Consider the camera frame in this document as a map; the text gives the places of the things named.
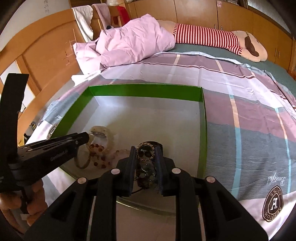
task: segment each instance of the plush dog head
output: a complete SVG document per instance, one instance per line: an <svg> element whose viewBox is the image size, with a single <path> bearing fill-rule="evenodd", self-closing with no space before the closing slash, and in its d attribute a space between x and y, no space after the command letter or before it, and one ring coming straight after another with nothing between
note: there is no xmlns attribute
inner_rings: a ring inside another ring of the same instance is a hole
<svg viewBox="0 0 296 241"><path fill-rule="evenodd" d="M260 62L267 60L267 51L261 43L250 33L245 31L233 31L239 39L242 50L242 57L253 61Z"/></svg>

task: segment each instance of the stuffed animal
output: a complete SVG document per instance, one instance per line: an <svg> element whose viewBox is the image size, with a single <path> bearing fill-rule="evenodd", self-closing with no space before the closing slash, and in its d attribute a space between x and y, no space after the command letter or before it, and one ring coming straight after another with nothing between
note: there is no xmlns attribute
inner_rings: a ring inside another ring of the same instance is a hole
<svg viewBox="0 0 296 241"><path fill-rule="evenodd" d="M250 61L267 60L267 51L250 33L221 31L194 25L158 20L161 27L174 35L177 44L196 44L225 48Z"/></svg>

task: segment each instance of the wooden bed frame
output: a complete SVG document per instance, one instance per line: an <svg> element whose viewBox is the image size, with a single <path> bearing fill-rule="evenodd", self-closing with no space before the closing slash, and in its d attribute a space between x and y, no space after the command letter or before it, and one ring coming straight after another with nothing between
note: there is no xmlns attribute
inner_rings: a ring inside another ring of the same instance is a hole
<svg viewBox="0 0 296 241"><path fill-rule="evenodd" d="M99 37L102 22L95 8L91 27L94 38ZM122 26L116 7L109 7L111 24ZM85 42L76 23L72 9L42 18L18 32L0 53L0 75L16 62L21 73L29 74L28 86L35 95L23 113L19 114L17 140L23 139L40 110L54 94L80 72L73 52L73 44ZM0 93L3 82L0 79Z"/></svg>

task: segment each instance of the silver screw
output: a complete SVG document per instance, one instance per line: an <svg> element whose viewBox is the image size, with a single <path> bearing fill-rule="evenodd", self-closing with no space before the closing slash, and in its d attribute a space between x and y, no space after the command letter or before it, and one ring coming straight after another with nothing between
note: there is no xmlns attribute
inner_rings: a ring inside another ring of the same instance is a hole
<svg viewBox="0 0 296 241"><path fill-rule="evenodd" d="M114 169L111 170L111 173L112 173L113 175L117 175L117 174L120 173L120 170L119 170L118 168L114 168Z"/></svg>
<svg viewBox="0 0 296 241"><path fill-rule="evenodd" d="M214 183L215 181L216 179L214 177L211 177L211 176L207 177L207 182Z"/></svg>
<svg viewBox="0 0 296 241"><path fill-rule="evenodd" d="M84 184L84 183L86 183L86 181L87 181L87 179L85 177L78 178L78 180L77 180L77 182L79 184Z"/></svg>
<svg viewBox="0 0 296 241"><path fill-rule="evenodd" d="M173 174L180 174L181 173L181 169L179 169L179 168L173 168L172 169L172 173Z"/></svg>

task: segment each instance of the red and white striped shirt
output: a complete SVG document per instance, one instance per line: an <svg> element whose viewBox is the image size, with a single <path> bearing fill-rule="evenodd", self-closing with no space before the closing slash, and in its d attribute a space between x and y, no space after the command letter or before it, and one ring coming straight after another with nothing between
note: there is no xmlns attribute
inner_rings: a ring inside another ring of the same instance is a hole
<svg viewBox="0 0 296 241"><path fill-rule="evenodd" d="M173 35L177 44L196 44L225 48L232 53L242 55L239 39L232 32L194 25L176 24Z"/></svg>

